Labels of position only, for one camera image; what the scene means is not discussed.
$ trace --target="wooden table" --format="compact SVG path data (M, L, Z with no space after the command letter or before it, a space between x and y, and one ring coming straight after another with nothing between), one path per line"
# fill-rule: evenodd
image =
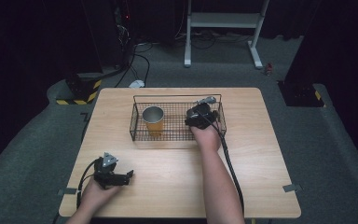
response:
M244 216L299 217L296 194L282 188L292 182L256 88L101 90L68 188L77 188L86 167L109 152L118 158L115 173L134 170L134 176L97 217L205 217L200 153L195 141L132 141L131 112L134 95L217 93L222 94L226 141L243 193ZM225 161L223 150L219 151ZM65 194L61 216L69 217L75 210L76 196Z

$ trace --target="metal frame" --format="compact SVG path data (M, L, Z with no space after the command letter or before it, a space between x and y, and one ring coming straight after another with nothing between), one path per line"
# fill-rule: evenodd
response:
M191 11L191 0L188 0L185 67L191 66L191 27L232 27L232 28L254 28L253 40L248 41L249 50L257 69L263 68L255 45L260 35L260 30L266 17L269 0L264 0L260 13L193 13Z
M195 97L213 96L216 102L210 104L211 110L218 112L218 121L221 124L221 133L224 136L227 131L221 94L208 95L134 95L130 124L132 141L192 141L194 135L185 125L186 111L195 106L198 101L190 100ZM149 134L143 122L142 112L145 108L156 105L164 110L164 128L156 136Z

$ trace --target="electronic equipment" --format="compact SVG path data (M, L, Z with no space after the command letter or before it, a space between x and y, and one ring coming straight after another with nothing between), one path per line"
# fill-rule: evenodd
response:
M216 110L211 111L211 107L208 105L214 103L216 103L216 99L212 96L197 101L196 106L187 110L185 124L190 127L206 129L219 117L219 113Z

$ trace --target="wire basket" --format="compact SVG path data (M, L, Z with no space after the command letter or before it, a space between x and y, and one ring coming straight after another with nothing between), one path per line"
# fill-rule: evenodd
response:
M194 135L185 125L186 111L195 105L197 101L208 96L213 96L216 103L209 104L212 111L218 112L217 120L220 122L222 135L227 128L221 103L221 94L209 95L135 95L133 96L133 109L131 117L130 134L132 141L191 141ZM150 134L142 117L143 111L156 105L163 109L163 130L159 134Z

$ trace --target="cable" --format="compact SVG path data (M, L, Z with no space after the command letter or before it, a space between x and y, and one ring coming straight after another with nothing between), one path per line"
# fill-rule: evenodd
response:
M207 46L207 47L197 47L196 45L194 45L193 43L191 43L191 46L194 47L195 49L209 49L211 48L214 43L216 42L216 37L211 33L210 35L202 35L201 36L202 38L197 38L198 40L201 40L201 41L210 41L212 40L212 44Z
M139 80L138 72L135 70L135 68L133 66L131 66L131 71L132 71L133 76L135 77L135 79Z
M182 20L180 22L180 26L179 26L179 29L178 29L178 32L176 33L175 35L175 39L176 37L179 35L180 31L182 30L182 26L183 26L183 21L185 20L185 8L186 8L186 4L185 4L185 0L183 1L183 14L182 14Z
M120 82L123 80L124 76L126 76L126 74L129 72L129 70L131 69L132 66L132 62L133 62L134 57L132 56L130 65L128 66L127 70L124 72L123 76L121 76L120 80L118 81L118 83L116 84L115 88L118 86L118 84L120 84Z
M55 216L54 219L53 219L52 224L57 223L57 220L58 220L58 217L59 217L59 216L60 216L60 212L57 212L56 216Z
M118 74L122 73L125 68L126 68L126 66L122 66L117 71L110 72L108 74L104 74L103 76L100 76L100 77L82 77L81 80L82 81L99 81L99 80L105 79L107 77L113 77L115 75L118 75Z
M83 121L86 122L86 124L84 125L84 128L83 128L83 132L81 134L81 142L83 142L84 136L86 135L86 130L89 127L90 119L88 119L89 113L83 112L83 113L80 113L80 115L84 115Z
M118 25L118 40L120 41L121 48L124 49L127 46L127 43L130 39L130 33L127 30L126 27L122 25Z
M252 37L252 35L247 35L247 37L245 37L246 35L238 35L237 37L235 37L235 39L232 39L232 40L224 40L223 38L227 37L226 35L221 35L219 37L217 37L216 39L216 42L217 43L239 43L239 42L242 42L242 41L246 41L248 40L249 38Z
M135 53L143 53L143 52L147 52L148 50L152 49L153 46L154 46L154 43L143 43L143 44L137 44L136 47L138 46L142 46L142 45L150 45L150 48L148 49L144 49L144 50L141 50L141 51L135 51Z
M147 76L149 75L149 69L150 69L150 61L147 60L146 57L139 55L139 54L134 54L134 56L141 57L141 58L145 59L147 62L147 71L146 71L145 80L144 80L144 84L145 84L144 87L146 87Z
M244 209L244 204L243 204L242 190L241 190L240 183L238 182L237 176L235 175L234 168L232 167L231 159L229 158L228 147L227 147L227 143L226 143L225 136L222 135L222 133L219 131L219 129L218 129L216 126L214 126L214 124L211 123L210 120L208 120L207 118L205 118L205 116L202 115L198 110L196 110L196 112L197 112L199 115L201 115L205 120L207 120L207 121L210 123L210 125L212 125L212 127L214 127L214 129L217 131L217 134L219 134L220 141L222 142L223 152L225 153L225 158L226 158L226 162L227 162L227 165L228 165L228 169L229 169L229 171L230 171L230 173L231 173L231 177L232 177L232 179L233 179L235 188L237 189L238 196L240 197L242 213L244 214L245 209Z
M79 186L77 187L77 201L76 201L76 208L79 208L80 203L81 203L81 190L83 189L83 182L89 178L91 175L87 176L86 178L84 177L87 173L87 171L89 170L89 168L96 162L97 160L93 161L92 163L89 164L89 166L86 168L86 170L84 171L83 175L80 178L80 182L79 182Z

